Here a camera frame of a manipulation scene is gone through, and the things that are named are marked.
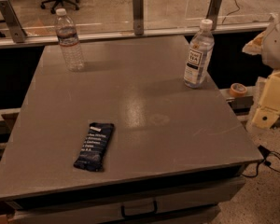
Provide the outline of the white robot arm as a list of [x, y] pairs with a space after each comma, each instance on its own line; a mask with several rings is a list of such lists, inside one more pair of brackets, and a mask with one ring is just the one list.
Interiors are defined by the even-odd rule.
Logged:
[[280, 12], [266, 30], [242, 48], [249, 55], [260, 55], [262, 62], [272, 68], [263, 92], [257, 101], [252, 124], [261, 129], [271, 128], [280, 117]]

